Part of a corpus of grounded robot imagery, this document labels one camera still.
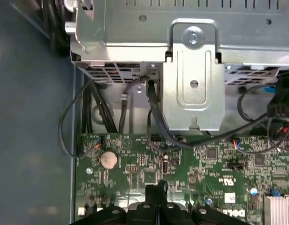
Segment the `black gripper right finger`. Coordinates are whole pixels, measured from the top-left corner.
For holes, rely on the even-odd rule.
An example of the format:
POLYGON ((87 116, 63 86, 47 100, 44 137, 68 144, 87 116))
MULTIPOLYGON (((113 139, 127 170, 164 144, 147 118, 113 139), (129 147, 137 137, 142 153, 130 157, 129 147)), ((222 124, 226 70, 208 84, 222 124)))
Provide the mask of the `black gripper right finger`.
POLYGON ((167 200, 168 183, 160 180, 156 185, 156 205, 162 225, 230 225, 226 214, 209 207, 200 206, 191 213, 180 208, 177 203, 167 200))

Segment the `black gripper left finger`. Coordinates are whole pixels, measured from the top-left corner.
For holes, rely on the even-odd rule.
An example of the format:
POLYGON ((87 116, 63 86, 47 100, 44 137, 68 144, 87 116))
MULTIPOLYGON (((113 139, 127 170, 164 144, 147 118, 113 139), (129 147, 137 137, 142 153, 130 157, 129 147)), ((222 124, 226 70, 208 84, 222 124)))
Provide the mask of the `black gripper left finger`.
POLYGON ((145 187, 145 202, 135 203, 125 211, 109 206, 75 222, 76 225, 154 225, 157 213, 157 186, 145 187))

